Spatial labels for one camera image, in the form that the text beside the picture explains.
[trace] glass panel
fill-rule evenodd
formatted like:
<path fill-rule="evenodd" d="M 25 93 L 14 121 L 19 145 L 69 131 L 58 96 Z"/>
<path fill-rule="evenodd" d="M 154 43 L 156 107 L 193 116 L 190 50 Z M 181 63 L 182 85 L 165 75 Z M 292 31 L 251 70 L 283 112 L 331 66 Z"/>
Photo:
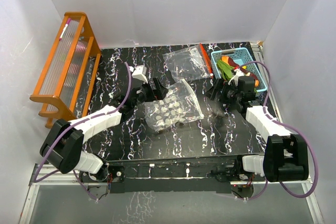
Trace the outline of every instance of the glass panel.
<path fill-rule="evenodd" d="M 73 57 L 69 66 L 69 70 L 65 77 L 65 81 L 62 87 L 62 91 L 60 94 L 60 98 L 62 102 L 69 107 L 72 99 L 72 95 L 74 94 L 76 82 L 78 79 L 79 71 L 83 63 L 85 51 L 88 43 L 84 40 L 80 40 L 77 42 L 76 50 L 73 53 Z"/>
<path fill-rule="evenodd" d="M 301 184 L 287 184 L 303 194 Z M 255 185 L 255 192 L 264 185 Z M 104 188 L 91 193 L 103 194 Z M 213 192 L 113 194 L 98 204 L 78 186 L 40 186 L 30 223 L 313 223 L 307 201 L 270 184 L 258 199 L 220 197 Z"/>
<path fill-rule="evenodd" d="M 47 111 L 58 111 L 58 109 L 55 106 L 48 104 Z"/>
<path fill-rule="evenodd" d="M 67 54 L 74 39 L 79 22 L 72 20 L 65 30 L 62 40 L 58 43 L 55 55 L 51 61 L 48 73 L 43 82 L 40 94 L 55 93 L 56 85 L 62 73 Z"/>

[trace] black marble table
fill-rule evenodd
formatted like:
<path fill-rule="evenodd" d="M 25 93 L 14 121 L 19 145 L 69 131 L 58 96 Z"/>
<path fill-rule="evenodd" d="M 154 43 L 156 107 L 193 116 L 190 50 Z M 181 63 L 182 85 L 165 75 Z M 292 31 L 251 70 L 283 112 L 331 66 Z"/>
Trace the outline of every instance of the black marble table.
<path fill-rule="evenodd" d="M 90 112 L 109 104 L 119 92 L 126 93 L 128 76 L 125 61 L 130 66 L 145 65 L 147 78 L 158 77 L 163 85 L 169 86 L 174 80 L 162 55 L 189 46 L 192 45 L 102 50 Z M 237 47 L 246 47 L 253 55 L 248 42 L 204 44 L 208 55 L 212 51 Z M 204 119 L 186 124 L 178 123 L 164 131 L 155 132 L 145 121 L 142 104 L 126 122 L 92 137 L 86 143 L 85 149 L 107 161 L 261 153 L 265 150 L 265 141 L 234 106 L 220 104 L 217 100 L 210 101 L 204 95 L 212 86 L 212 79 L 192 81 L 190 85 L 197 95 Z"/>

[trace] clear plastic bag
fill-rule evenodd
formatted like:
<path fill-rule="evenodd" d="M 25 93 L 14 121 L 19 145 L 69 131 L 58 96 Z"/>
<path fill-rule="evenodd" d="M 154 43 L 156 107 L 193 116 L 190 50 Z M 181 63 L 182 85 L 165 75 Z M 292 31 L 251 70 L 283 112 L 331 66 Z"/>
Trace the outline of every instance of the clear plastic bag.
<path fill-rule="evenodd" d="M 155 131 L 163 130 L 174 123 L 188 123 L 204 118 L 193 89 L 185 80 L 167 87 L 164 100 L 146 102 L 146 122 Z"/>
<path fill-rule="evenodd" d="M 191 81 L 211 76 L 200 45 L 164 54 L 163 59 L 175 81 Z"/>

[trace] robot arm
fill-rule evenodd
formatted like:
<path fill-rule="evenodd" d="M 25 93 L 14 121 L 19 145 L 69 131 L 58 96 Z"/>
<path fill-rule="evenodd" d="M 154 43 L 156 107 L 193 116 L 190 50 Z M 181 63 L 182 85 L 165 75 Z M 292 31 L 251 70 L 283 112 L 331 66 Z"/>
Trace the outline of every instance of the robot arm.
<path fill-rule="evenodd" d="M 217 79 L 206 95 L 214 100 L 220 94 L 220 102 L 235 104 L 237 111 L 253 125 L 267 142 L 264 155 L 238 155 L 233 175 L 255 173 L 270 182 L 306 180 L 309 175 L 307 144 L 298 134 L 293 134 L 265 114 L 254 92 L 255 81 L 250 76 L 236 74 L 234 82 Z"/>
<path fill-rule="evenodd" d="M 82 151 L 82 145 L 88 139 L 101 131 L 120 124 L 126 121 L 133 115 L 135 106 L 142 102 L 151 102 L 155 100 L 163 100 L 168 90 L 163 87 L 158 78 L 153 78 L 155 89 L 153 90 L 145 76 L 146 67 L 137 66 L 132 74 L 135 79 L 141 80 L 143 83 L 141 87 L 132 89 L 130 96 L 127 98 L 125 104 L 114 113 L 116 107 L 121 104 L 124 96 L 118 96 L 112 105 L 107 105 L 101 110 L 87 115 L 84 118 L 72 120 L 67 122 L 63 119 L 57 120 L 51 128 L 45 142 L 43 143 L 40 154 L 45 156 L 55 139 L 69 126 L 89 119 L 72 128 L 62 140 L 52 150 L 48 156 L 47 161 L 53 164 L 61 173 L 68 173 L 73 169 L 82 172 L 88 172 L 97 180 L 104 180 L 108 175 L 108 165 L 99 156 Z"/>

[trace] marker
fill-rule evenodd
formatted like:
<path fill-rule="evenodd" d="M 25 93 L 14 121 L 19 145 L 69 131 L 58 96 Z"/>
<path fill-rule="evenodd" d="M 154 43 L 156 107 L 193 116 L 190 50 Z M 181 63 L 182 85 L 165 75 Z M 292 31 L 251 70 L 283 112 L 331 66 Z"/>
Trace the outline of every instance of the marker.
<path fill-rule="evenodd" d="M 64 28 L 63 28 L 62 34 L 61 34 L 61 36 L 59 36 L 59 40 L 62 39 L 63 34 L 64 34 L 65 30 L 67 29 L 67 27 L 68 27 L 70 21 L 71 21 L 71 18 L 68 18 L 68 20 L 67 20 L 67 22 L 65 23 L 65 26 L 64 26 Z"/>

